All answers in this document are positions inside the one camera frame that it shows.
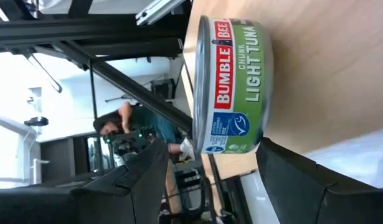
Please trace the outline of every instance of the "msc blue fish label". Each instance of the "msc blue fish label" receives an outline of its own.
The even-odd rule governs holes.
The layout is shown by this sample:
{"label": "msc blue fish label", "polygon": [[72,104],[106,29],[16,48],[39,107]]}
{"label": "msc blue fish label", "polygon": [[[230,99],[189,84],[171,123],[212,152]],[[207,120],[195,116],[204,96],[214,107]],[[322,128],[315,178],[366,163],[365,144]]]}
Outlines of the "msc blue fish label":
{"label": "msc blue fish label", "polygon": [[220,147],[220,146],[211,146],[211,147],[206,148],[206,151],[208,151],[208,152],[222,152],[222,151],[224,151],[224,148]]}
{"label": "msc blue fish label", "polygon": [[213,136],[245,136],[249,129],[249,120],[243,113],[215,112],[210,134]]}

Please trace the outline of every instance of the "woman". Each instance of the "woman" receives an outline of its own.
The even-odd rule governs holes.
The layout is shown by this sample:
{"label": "woman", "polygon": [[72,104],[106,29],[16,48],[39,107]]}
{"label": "woman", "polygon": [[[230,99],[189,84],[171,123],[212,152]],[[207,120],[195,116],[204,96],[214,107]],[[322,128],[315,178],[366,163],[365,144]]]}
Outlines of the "woman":
{"label": "woman", "polygon": [[170,155],[180,156],[180,160],[195,159],[190,140],[185,138],[181,144],[178,144],[175,135],[176,127],[172,122],[145,106],[132,106],[129,102],[125,102],[118,110],[97,118],[93,126],[101,135],[114,131],[129,133],[131,130],[154,128],[157,137],[167,142]]}

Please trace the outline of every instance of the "tuna can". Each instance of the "tuna can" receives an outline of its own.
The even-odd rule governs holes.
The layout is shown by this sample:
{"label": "tuna can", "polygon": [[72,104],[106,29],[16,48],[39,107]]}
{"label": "tuna can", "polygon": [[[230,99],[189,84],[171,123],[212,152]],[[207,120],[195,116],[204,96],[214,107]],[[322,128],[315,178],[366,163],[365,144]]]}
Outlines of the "tuna can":
{"label": "tuna can", "polygon": [[194,82],[196,150],[253,150],[267,125],[272,83],[272,45],[261,24],[202,16]]}

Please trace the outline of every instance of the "wooden table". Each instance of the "wooden table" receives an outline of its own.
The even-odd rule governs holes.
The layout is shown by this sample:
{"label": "wooden table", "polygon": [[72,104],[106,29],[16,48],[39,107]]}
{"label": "wooden table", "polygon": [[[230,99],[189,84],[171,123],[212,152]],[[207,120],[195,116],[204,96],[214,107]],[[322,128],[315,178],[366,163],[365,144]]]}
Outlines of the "wooden table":
{"label": "wooden table", "polygon": [[[383,128],[383,0],[194,0],[184,44],[192,80],[202,14],[269,31],[275,74],[265,135],[277,144],[306,153]],[[182,80],[192,111],[184,68]],[[215,159],[222,179],[257,168],[253,153]]]}

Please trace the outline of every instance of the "white shoe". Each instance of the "white shoe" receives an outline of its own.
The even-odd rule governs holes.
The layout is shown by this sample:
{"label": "white shoe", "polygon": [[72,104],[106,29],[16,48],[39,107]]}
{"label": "white shoe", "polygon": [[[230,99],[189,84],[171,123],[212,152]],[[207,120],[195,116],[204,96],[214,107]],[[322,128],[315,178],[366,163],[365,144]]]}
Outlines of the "white shoe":
{"label": "white shoe", "polygon": [[192,146],[192,142],[190,142],[188,138],[185,138],[181,143],[180,151],[182,152],[180,155],[181,161],[185,161],[187,158],[189,158],[191,161],[196,159],[196,156],[194,155],[194,146]]}

